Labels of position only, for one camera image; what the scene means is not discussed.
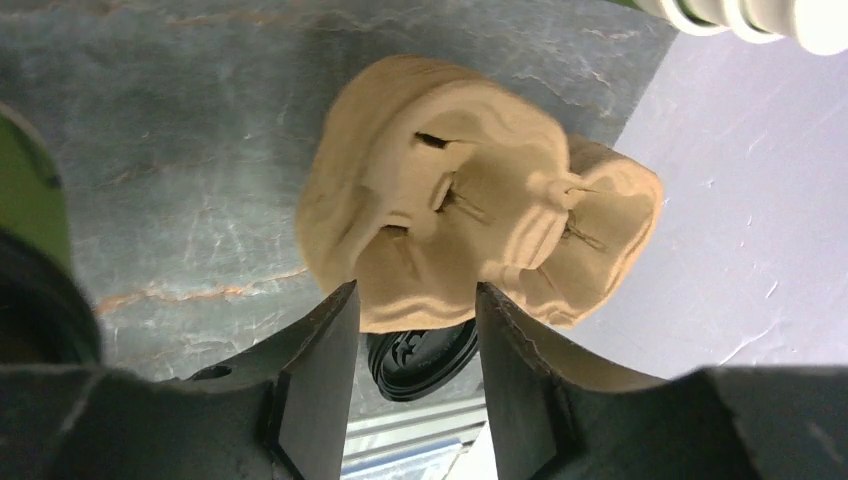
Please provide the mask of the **brown cardboard cup carrier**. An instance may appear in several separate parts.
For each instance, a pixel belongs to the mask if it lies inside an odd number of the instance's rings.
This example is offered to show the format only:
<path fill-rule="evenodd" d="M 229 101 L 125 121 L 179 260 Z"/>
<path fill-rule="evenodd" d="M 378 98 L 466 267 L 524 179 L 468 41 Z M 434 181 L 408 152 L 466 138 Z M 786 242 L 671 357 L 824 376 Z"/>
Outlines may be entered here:
<path fill-rule="evenodd" d="M 663 201 L 656 173 L 485 75 L 396 55 L 327 113 L 295 238 L 323 291 L 357 282 L 364 333 L 463 323 L 480 282 L 571 327 L 614 294 Z"/>

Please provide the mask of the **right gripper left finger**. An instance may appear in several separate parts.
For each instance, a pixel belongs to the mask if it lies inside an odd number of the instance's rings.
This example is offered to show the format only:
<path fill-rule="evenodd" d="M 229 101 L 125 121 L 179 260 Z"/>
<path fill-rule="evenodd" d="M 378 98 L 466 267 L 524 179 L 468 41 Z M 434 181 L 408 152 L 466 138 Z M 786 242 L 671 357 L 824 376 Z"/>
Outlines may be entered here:
<path fill-rule="evenodd" d="M 357 285 L 191 377 L 103 366 L 1 370 L 5 479 L 337 479 L 357 356 Z"/>

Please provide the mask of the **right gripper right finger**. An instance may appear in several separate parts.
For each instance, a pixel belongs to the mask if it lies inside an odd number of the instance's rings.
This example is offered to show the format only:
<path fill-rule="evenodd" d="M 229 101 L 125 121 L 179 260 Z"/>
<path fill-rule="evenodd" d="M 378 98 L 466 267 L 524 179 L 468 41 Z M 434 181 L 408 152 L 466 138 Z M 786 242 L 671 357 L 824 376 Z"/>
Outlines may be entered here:
<path fill-rule="evenodd" d="M 476 289 L 501 479 L 843 479 L 843 366 L 700 368 L 671 380 L 609 361 Z"/>

